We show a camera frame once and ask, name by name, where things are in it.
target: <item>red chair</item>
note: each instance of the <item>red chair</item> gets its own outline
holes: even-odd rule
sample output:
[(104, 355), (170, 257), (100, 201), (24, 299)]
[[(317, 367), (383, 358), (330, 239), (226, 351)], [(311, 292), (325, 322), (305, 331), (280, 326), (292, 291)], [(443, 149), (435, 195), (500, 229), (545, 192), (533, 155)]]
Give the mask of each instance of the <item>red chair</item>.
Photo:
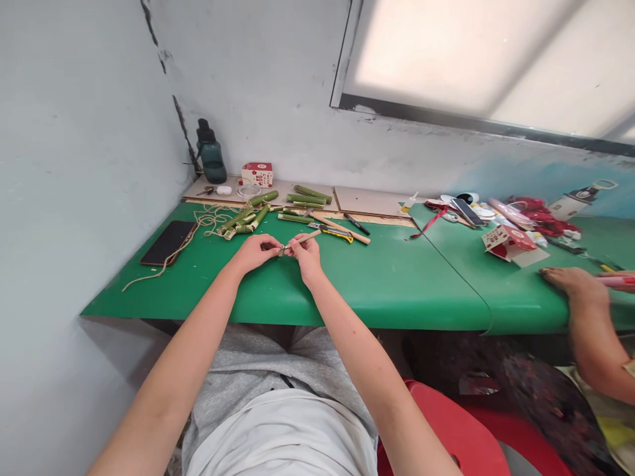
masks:
[[(448, 397), (423, 385), (404, 379), (417, 406), (441, 443), (466, 476), (510, 476), (501, 446), (489, 430)], [(379, 476), (393, 476), (384, 446), (377, 449)]]
[(464, 395), (458, 403), (497, 440), (519, 452), (542, 476), (575, 476), (540, 431), (512, 408), (502, 392)]

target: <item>green bamboo tube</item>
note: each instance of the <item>green bamboo tube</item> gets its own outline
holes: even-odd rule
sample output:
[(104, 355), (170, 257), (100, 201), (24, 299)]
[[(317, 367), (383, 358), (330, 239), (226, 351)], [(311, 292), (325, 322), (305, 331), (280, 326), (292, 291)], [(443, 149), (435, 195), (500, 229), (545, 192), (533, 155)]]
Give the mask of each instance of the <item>green bamboo tube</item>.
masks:
[(284, 214), (278, 214), (278, 219), (285, 219), (288, 221), (298, 221), (300, 223), (313, 223), (313, 218), (311, 217), (296, 217), (293, 215), (284, 215)]
[(240, 219), (236, 222), (236, 226), (240, 226), (240, 225), (248, 225), (249, 223), (251, 223), (254, 219), (256, 218), (256, 214), (249, 214), (246, 217), (244, 217), (243, 219)]
[(236, 228), (229, 228), (225, 233), (223, 233), (223, 238), (229, 241), (236, 234)]
[(246, 233), (253, 233), (251, 225), (239, 225), (235, 228), (236, 235), (245, 235)]
[(240, 219), (243, 219), (244, 217), (246, 217), (249, 214), (253, 213), (253, 207), (248, 206), (245, 209), (243, 209), (242, 212), (238, 213), (238, 215), (236, 215), (234, 218), (232, 218), (229, 221), (226, 221), (225, 223), (223, 223), (221, 226), (218, 227), (218, 233), (225, 233), (227, 230), (229, 230), (231, 227), (233, 227), (236, 222)]
[(305, 202), (293, 202), (293, 206), (296, 206), (296, 207), (299, 207), (299, 208), (317, 208), (319, 210), (324, 208), (324, 205), (310, 204), (310, 203), (305, 203)]
[(277, 190), (272, 190), (270, 192), (267, 192), (266, 194), (258, 195), (257, 197), (254, 197), (250, 201), (248, 201), (247, 204), (255, 207), (260, 205), (262, 202), (270, 202), (274, 198), (278, 198)]
[(287, 195), (286, 201), (287, 202), (306, 202), (306, 203), (313, 203), (318, 205), (326, 204), (326, 198), (309, 197), (306, 195), (293, 195), (293, 194)]
[(265, 218), (265, 216), (267, 216), (268, 211), (269, 211), (269, 204), (265, 204), (265, 206), (263, 206), (263, 209), (260, 211), (258, 216), (251, 222), (252, 231), (258, 228), (258, 225), (260, 225), (260, 222)]
[(298, 193), (305, 194), (305, 195), (308, 195), (308, 196), (315, 196), (315, 197), (318, 197), (318, 198), (325, 198), (326, 202), (329, 205), (333, 201), (333, 197), (332, 196), (325, 195), (325, 194), (320, 193), (320, 192), (316, 192), (315, 190), (311, 190), (310, 188), (306, 188), (306, 187), (304, 187), (302, 185), (294, 185), (293, 189), (296, 192), (298, 192)]

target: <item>gray shorts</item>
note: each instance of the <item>gray shorts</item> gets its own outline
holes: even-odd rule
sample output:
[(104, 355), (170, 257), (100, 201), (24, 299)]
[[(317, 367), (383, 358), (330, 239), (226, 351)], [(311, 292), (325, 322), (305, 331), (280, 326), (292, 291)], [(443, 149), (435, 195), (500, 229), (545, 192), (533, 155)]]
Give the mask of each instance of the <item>gray shorts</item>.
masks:
[(336, 400), (377, 440), (377, 429), (325, 327), (297, 327), (285, 350), (258, 326), (229, 324), (200, 389), (183, 439), (183, 474), (198, 446), (248, 402), (290, 386)]

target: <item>yellow box cutter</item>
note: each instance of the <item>yellow box cutter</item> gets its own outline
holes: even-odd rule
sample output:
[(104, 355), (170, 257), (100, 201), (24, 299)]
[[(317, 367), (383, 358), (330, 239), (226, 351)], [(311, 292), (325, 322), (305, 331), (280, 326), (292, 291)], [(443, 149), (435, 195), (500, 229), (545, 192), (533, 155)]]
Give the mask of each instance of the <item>yellow box cutter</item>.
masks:
[(311, 228), (316, 228), (318, 230), (322, 230), (322, 233), (328, 233), (330, 235), (339, 236), (340, 238), (344, 238), (349, 243), (353, 242), (353, 235), (349, 231), (340, 230), (337, 228), (330, 227), (328, 225), (323, 225), (321, 223), (309, 223)]

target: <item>pink pen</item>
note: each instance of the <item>pink pen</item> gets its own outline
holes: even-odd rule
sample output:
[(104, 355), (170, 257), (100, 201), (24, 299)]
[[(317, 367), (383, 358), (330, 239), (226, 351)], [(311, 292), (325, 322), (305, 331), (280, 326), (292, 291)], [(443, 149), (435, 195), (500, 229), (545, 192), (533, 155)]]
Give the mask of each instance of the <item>pink pen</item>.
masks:
[(610, 288), (635, 286), (635, 276), (602, 276), (601, 278), (598, 278), (598, 281)]

